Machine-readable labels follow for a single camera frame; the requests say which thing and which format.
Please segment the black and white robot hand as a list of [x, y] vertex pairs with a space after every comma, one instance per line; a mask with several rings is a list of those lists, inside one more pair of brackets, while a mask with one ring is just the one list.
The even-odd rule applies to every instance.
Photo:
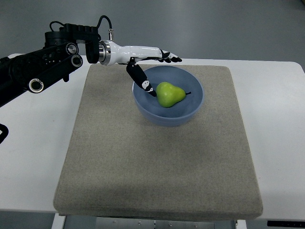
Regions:
[[110, 66], [116, 63], [126, 65], [126, 71], [134, 83], [153, 97], [156, 97], [157, 93], [137, 62], [146, 60], [166, 63], [182, 61], [177, 55], [157, 47], [119, 46], [110, 40], [100, 42], [99, 54], [99, 62], [102, 65]]

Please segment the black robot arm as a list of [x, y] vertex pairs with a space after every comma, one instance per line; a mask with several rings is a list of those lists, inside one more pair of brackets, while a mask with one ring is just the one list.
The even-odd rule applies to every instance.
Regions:
[[38, 94], [83, 64], [78, 44], [85, 44], [89, 63], [99, 60], [99, 26], [63, 24], [58, 31], [45, 33], [42, 49], [0, 60], [0, 105], [4, 106], [26, 91]]

